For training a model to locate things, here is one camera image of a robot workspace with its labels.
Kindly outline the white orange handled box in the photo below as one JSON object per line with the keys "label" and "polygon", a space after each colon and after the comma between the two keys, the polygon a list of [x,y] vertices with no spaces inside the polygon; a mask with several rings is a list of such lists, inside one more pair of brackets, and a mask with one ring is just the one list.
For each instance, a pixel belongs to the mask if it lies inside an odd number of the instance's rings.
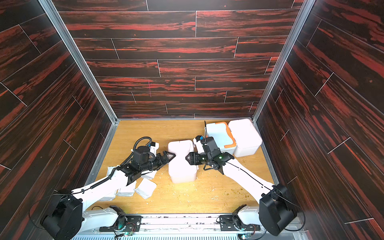
{"label": "white orange handled box", "polygon": [[237,147],[235,138],[226,122],[211,123],[206,125],[207,137],[213,137],[221,152],[231,155]]}

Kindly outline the pink medicine chest box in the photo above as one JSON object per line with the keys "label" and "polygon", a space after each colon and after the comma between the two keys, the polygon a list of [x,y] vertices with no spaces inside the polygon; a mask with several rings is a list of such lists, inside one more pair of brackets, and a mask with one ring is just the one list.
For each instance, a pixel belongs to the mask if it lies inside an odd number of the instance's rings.
{"label": "pink medicine chest box", "polygon": [[191,140],[175,141],[168,144],[168,152],[175,154],[169,162],[169,175],[174,184],[194,182],[197,179],[198,166],[190,165],[186,156],[194,151]]}

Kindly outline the white pink first aid box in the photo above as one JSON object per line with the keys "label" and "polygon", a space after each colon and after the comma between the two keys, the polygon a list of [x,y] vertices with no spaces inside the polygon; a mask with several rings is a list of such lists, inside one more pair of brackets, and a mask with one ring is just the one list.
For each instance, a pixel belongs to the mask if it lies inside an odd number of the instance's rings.
{"label": "white pink first aid box", "polygon": [[236,158],[254,155],[262,144],[262,138],[250,119],[233,120],[229,128],[237,143]]}

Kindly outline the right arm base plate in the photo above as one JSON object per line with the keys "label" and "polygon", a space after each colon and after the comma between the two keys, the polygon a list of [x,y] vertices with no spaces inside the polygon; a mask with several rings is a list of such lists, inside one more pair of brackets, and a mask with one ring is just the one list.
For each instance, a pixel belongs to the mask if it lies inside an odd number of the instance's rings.
{"label": "right arm base plate", "polygon": [[225,231],[251,231],[257,232],[261,230],[259,225],[246,225],[244,224],[239,217],[234,217],[233,215],[219,215],[216,219],[216,222],[219,224],[219,227],[222,232]]}

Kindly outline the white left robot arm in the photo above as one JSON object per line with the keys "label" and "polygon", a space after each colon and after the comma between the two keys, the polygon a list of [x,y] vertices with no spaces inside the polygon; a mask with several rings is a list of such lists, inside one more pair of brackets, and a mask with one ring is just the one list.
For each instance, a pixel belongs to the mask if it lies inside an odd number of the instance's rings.
{"label": "white left robot arm", "polygon": [[62,189],[52,195],[40,224],[55,240],[70,240],[80,232],[112,227],[122,228],[124,212],[117,207],[89,211],[88,208],[101,198],[132,184],[143,172],[157,171],[168,164],[175,154],[157,153],[150,137],[148,143],[139,146],[120,165],[114,167],[105,178],[74,190]]}

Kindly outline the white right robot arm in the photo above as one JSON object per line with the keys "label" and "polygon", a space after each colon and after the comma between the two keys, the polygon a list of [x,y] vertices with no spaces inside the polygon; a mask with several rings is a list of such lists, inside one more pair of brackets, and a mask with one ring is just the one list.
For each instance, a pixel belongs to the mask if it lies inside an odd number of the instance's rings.
{"label": "white right robot arm", "polygon": [[258,207],[241,205],[229,221],[223,222],[225,225],[232,224],[239,231],[258,225],[271,235],[278,236],[297,217],[298,206],[293,203],[292,194],[284,185],[274,185],[256,176],[233,155],[221,152],[212,137],[197,136],[193,143],[197,151],[186,156],[190,165],[203,165],[205,171],[219,171],[238,183],[259,204]]}

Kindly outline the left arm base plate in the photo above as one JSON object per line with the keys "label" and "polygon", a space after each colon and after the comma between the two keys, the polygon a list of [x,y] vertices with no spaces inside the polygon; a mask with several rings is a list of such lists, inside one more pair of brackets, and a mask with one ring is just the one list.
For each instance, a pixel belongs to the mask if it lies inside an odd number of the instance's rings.
{"label": "left arm base plate", "polygon": [[142,216],[125,215],[119,216],[115,223],[110,227],[100,227],[102,233],[133,233],[140,230]]}

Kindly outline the gauze clear packet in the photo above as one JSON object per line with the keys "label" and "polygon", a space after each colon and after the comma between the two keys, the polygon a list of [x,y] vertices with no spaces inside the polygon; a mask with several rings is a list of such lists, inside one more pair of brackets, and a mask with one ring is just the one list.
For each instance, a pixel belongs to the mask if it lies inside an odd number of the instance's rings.
{"label": "gauze clear packet", "polygon": [[157,171],[145,171],[144,173],[142,173],[141,177],[143,179],[152,180],[152,179],[154,179],[156,173],[157,173]]}
{"label": "gauze clear packet", "polygon": [[135,192],[139,194],[143,199],[148,199],[152,196],[156,187],[157,185],[154,182],[148,179],[143,179],[139,186],[135,189]]}

